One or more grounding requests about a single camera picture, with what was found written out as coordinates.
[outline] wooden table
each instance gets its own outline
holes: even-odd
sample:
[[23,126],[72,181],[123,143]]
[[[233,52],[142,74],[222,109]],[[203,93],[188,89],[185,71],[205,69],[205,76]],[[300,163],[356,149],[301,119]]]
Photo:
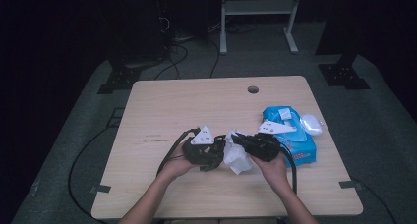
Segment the wooden table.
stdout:
[[[256,86],[258,93],[248,92]],[[326,121],[303,77],[262,77],[137,82],[126,106],[92,216],[120,218],[153,181],[172,144],[185,131],[208,125],[214,136],[233,128],[254,134],[268,106],[292,106],[316,115],[324,132],[314,137],[317,162],[298,167],[298,196],[314,215],[356,215],[363,210]],[[288,169],[291,183],[291,172]],[[192,169],[170,185],[155,217],[227,218],[285,216],[279,198],[254,167],[240,175],[222,163],[216,170]]]

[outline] black device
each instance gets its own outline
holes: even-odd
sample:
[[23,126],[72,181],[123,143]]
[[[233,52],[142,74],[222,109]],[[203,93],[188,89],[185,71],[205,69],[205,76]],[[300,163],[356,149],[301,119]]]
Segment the black device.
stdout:
[[[175,148],[180,144],[180,142],[189,134],[193,133],[194,135],[200,132],[199,128],[191,129],[187,132],[184,132],[176,142],[172,145],[171,149],[169,149],[168,153],[163,158],[162,162],[159,165],[157,170],[157,174],[162,171],[165,164],[170,160],[172,153],[174,152]],[[210,171],[217,168],[220,163],[223,161],[224,157],[224,147],[225,147],[225,136],[217,136],[214,138],[213,144],[198,144],[194,145],[191,144],[191,140],[194,137],[189,137],[184,142],[182,150],[184,152],[184,157],[190,161],[192,164],[200,165],[200,171]]]
[[272,134],[257,133],[253,136],[243,134],[232,134],[233,142],[245,149],[245,151],[265,162],[270,162],[282,152],[291,164],[292,169],[292,190],[297,194],[297,167],[289,149],[281,144]]

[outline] white metal stand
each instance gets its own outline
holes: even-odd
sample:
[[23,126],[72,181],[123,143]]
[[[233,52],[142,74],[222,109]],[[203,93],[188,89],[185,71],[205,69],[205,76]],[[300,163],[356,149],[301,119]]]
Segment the white metal stand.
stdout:
[[292,37],[291,31],[294,25],[299,0],[221,0],[221,33],[220,53],[227,53],[226,44],[226,16],[228,15],[290,15],[288,27],[283,28],[285,38],[288,42],[291,53],[298,53],[297,45]]

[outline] hand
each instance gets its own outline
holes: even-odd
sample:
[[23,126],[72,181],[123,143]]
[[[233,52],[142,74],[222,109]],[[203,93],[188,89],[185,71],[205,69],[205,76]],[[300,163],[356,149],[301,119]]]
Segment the hand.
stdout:
[[264,162],[252,155],[251,158],[261,168],[265,180],[276,193],[281,194],[288,192],[288,189],[291,190],[287,178],[287,168],[283,153],[279,153],[271,162]]
[[172,180],[186,174],[193,167],[198,165],[190,163],[183,155],[182,146],[183,142],[180,143],[172,153],[170,159],[166,162],[162,171],[158,176],[166,176]]

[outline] hole in table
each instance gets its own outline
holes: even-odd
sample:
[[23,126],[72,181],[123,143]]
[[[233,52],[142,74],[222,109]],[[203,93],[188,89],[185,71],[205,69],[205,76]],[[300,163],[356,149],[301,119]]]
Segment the hole in table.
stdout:
[[248,92],[250,92],[250,93],[258,93],[259,91],[260,90],[254,85],[251,85],[251,86],[248,87]]

